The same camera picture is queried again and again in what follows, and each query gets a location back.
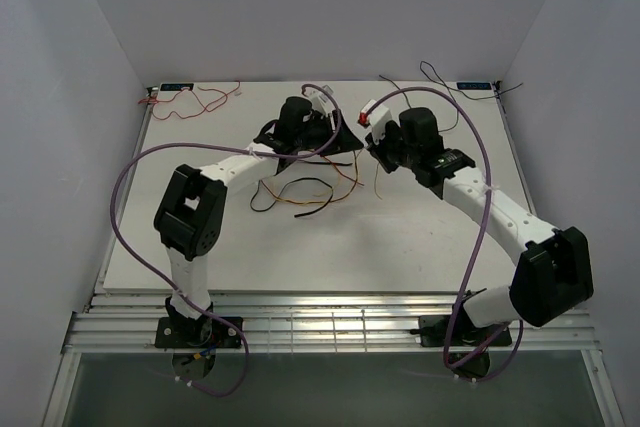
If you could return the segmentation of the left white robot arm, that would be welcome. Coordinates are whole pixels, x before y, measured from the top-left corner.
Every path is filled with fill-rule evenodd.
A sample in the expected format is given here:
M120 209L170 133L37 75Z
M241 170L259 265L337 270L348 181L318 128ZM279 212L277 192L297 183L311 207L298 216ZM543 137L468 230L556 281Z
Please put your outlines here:
M172 332L194 347L211 339L213 320L203 314L212 310L207 256L219 239L229 196L279 174L302 152L330 156L362 148L340 113L327 113L319 98L294 96L286 99L279 117L259 131L245 154L201 168L177 167L153 222L175 285L165 302Z

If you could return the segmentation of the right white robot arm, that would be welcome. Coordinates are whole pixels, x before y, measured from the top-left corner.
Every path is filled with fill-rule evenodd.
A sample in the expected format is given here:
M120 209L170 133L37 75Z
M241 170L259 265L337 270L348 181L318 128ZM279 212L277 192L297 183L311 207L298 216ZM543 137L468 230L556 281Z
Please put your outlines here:
M457 208L490 236L514 263L511 283L464 295L446 334L474 344L488 328L513 321L542 327L594 294L589 246L577 228L561 230L504 192L492 188L475 162L447 148L428 108L365 107L367 149L385 172L410 170L416 181Z

